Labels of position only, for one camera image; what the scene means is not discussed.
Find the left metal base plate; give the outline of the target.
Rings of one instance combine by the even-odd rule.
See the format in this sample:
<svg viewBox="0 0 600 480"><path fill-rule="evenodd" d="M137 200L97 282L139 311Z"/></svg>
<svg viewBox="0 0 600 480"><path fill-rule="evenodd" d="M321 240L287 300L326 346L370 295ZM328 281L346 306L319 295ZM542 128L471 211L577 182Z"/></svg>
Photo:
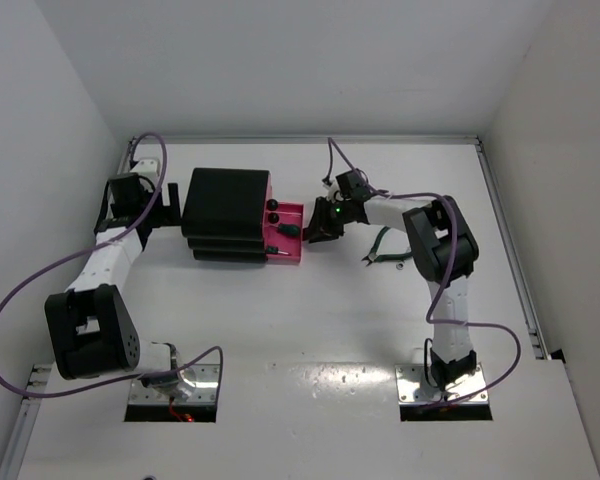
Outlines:
<svg viewBox="0 0 600 480"><path fill-rule="evenodd" d="M219 374L219 364L196 364L169 378L133 380L127 404L157 407L173 400L175 406L213 407L218 398Z"/></svg>

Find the metal base plate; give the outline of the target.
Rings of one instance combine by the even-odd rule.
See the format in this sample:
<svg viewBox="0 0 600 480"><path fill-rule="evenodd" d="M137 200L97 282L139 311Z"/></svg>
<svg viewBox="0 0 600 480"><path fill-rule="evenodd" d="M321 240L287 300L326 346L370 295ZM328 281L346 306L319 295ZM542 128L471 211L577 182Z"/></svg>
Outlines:
<svg viewBox="0 0 600 480"><path fill-rule="evenodd" d="M398 365L395 368L398 402L400 406L421 406L429 403L437 405L452 402L459 397L466 398L461 406L487 405L489 394L481 366L469 374L459 377L445 387L444 392L426 382L424 367L421 364Z"/></svg>
<svg viewBox="0 0 600 480"><path fill-rule="evenodd" d="M196 364L169 378L133 380L127 404L157 407L173 400L175 406L213 407L218 398L219 374L219 364Z"/></svg>

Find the pink drawer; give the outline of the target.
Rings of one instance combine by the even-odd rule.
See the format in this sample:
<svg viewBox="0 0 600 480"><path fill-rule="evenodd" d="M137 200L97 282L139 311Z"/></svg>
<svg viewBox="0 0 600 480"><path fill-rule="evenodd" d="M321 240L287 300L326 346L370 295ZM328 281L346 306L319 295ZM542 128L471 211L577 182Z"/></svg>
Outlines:
<svg viewBox="0 0 600 480"><path fill-rule="evenodd" d="M266 191L265 191L265 209L267 211L273 212L278 209L278 206L279 206L279 203L274 198L274 195L273 195L271 173L268 173L267 182L266 182Z"/></svg>
<svg viewBox="0 0 600 480"><path fill-rule="evenodd" d="M268 262L298 265L302 258L304 206L270 198L265 203L264 253Z"/></svg>

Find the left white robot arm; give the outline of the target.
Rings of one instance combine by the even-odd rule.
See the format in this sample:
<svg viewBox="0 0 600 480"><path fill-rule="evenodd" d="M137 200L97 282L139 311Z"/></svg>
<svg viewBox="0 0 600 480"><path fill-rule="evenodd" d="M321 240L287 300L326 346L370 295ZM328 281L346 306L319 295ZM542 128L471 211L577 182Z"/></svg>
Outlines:
<svg viewBox="0 0 600 480"><path fill-rule="evenodd" d="M170 203L158 197L144 220L132 227L158 186L156 166L136 165L105 184L94 227L101 249L92 252L78 277L49 296L44 311L56 366L66 380L94 379L115 372L149 374L145 387L168 390L179 381L177 350L170 343L140 338L122 298L133 263L152 231L180 221L178 186Z"/></svg>

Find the pink bottom drawer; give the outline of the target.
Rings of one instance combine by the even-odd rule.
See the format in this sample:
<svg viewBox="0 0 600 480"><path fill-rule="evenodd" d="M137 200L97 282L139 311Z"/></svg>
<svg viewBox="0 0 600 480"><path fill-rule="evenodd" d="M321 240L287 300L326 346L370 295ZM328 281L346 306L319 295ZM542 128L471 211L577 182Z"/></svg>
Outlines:
<svg viewBox="0 0 600 480"><path fill-rule="evenodd" d="M268 262L298 265L302 258L304 206L270 198L265 203L264 253Z"/></svg>

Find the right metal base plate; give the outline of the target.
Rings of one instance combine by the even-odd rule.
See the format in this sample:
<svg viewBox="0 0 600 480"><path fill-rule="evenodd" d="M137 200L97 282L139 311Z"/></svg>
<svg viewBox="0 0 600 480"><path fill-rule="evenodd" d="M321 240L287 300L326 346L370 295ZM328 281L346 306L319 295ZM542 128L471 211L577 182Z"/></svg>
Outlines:
<svg viewBox="0 0 600 480"><path fill-rule="evenodd" d="M489 394L481 366L469 374L459 377L445 387L444 392L426 382L424 367L421 364L398 365L395 368L398 402L400 406L421 406L429 403L437 405L452 402L459 397L466 398L461 406L487 405Z"/></svg>

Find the green screwdriver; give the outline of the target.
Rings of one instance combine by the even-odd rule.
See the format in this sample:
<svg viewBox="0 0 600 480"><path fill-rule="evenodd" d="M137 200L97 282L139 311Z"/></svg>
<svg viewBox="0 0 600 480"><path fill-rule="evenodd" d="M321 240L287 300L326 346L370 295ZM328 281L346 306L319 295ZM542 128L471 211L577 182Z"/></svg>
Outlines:
<svg viewBox="0 0 600 480"><path fill-rule="evenodd" d="M279 224L277 232L286 237L299 238L302 234L302 229L294 224Z"/></svg>
<svg viewBox="0 0 600 480"><path fill-rule="evenodd" d="M290 257L291 254L287 251L281 250L277 246L267 246L265 248L265 254L267 256L282 256L282 257Z"/></svg>

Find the pink top drawer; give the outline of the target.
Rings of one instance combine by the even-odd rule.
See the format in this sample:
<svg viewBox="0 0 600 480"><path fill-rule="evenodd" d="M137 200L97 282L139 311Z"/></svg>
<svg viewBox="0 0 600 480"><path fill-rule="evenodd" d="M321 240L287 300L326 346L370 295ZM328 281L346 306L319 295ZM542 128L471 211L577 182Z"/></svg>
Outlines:
<svg viewBox="0 0 600 480"><path fill-rule="evenodd" d="M271 173L268 173L267 182L266 182L266 191L265 191L265 209L267 211L273 212L278 209L278 206L279 206L279 203L274 198L274 195L273 195Z"/></svg>

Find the black drawer cabinet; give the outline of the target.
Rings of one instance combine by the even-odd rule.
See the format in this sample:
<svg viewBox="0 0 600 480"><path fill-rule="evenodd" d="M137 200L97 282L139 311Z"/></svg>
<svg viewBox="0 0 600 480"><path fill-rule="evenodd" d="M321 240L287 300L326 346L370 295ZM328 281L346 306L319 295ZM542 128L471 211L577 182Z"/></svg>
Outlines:
<svg viewBox="0 0 600 480"><path fill-rule="evenodd" d="M254 169L193 170L181 232L198 261L264 264L270 172Z"/></svg>

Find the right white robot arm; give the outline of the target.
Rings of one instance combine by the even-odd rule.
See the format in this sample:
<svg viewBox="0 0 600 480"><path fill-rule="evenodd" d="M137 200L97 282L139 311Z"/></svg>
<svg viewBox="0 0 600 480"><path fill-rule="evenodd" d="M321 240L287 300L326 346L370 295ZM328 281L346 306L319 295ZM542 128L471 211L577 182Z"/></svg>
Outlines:
<svg viewBox="0 0 600 480"><path fill-rule="evenodd" d="M429 193L391 195L350 170L315 200L303 239L338 239L350 223L388 227L408 238L411 259L431 296L425 320L434 332L425 378L444 391L474 372L477 354L469 333L468 279L479 248L455 200Z"/></svg>

